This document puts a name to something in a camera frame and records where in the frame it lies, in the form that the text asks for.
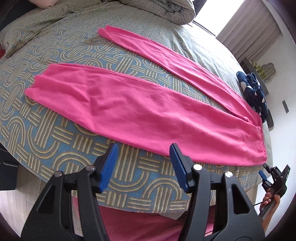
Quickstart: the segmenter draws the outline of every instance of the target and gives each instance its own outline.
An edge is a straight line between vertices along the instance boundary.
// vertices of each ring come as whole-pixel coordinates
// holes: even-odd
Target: silver screw
[[[56,171],[55,173],[54,173],[54,176],[55,177],[60,177],[62,175],[62,172],[61,171]]]
[[[90,171],[93,171],[94,170],[94,166],[93,165],[89,165],[89,166],[86,167],[86,170],[89,171],[89,172]]]
[[[202,169],[202,165],[194,164],[194,165],[193,165],[193,169],[194,169],[194,170],[197,170],[197,171],[200,171],[200,170]]]
[[[225,176],[227,176],[227,177],[232,177],[233,174],[232,174],[232,172],[228,171],[228,172],[225,172]]]

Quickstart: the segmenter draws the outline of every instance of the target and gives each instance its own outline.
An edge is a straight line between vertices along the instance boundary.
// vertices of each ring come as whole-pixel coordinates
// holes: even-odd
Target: pink clothing
[[[78,199],[72,205],[79,216]],[[135,213],[99,206],[110,241],[177,241],[183,222],[163,217],[157,213]],[[214,226],[215,206],[210,207],[206,234]]]
[[[233,115],[130,75],[77,64],[50,65],[25,94],[94,133],[160,155],[168,156],[175,142],[193,161],[266,162],[260,116],[221,79],[137,34],[110,26],[99,32],[192,84]]]

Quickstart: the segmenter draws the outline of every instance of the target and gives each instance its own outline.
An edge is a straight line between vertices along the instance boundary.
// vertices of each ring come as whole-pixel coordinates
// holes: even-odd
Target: polka dot plush blanket
[[[264,123],[268,118],[267,104],[265,101],[265,95],[256,75],[254,73],[246,75],[245,73],[238,71],[237,79],[242,87],[247,103],[259,114],[262,123]]]

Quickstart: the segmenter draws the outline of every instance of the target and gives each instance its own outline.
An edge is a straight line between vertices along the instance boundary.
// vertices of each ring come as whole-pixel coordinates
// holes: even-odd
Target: rolled blanket
[[[247,103],[259,114],[262,123],[264,123],[268,118],[267,104],[265,101],[265,95],[256,75],[254,73],[246,75],[245,73],[238,71],[237,79],[242,87]]]
[[[125,5],[153,13],[172,23],[183,25],[195,18],[192,0],[119,0]]]

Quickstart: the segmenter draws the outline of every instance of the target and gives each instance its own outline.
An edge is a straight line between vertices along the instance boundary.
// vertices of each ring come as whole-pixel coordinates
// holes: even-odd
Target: hand
[[[260,209],[265,207],[268,203],[271,202],[271,192],[270,192],[270,189],[267,190],[267,193],[265,194],[265,197],[263,198],[263,203],[261,203],[260,205]],[[280,204],[280,201],[281,201],[281,197],[280,195],[274,195],[273,196],[274,200],[276,201],[275,205],[272,207],[272,209],[270,210],[269,214],[266,216],[265,220],[262,222],[262,227],[264,229],[264,231],[266,232],[267,230],[267,227],[270,223],[270,220],[273,216],[273,214],[275,213],[276,209],[278,208],[279,204]]]

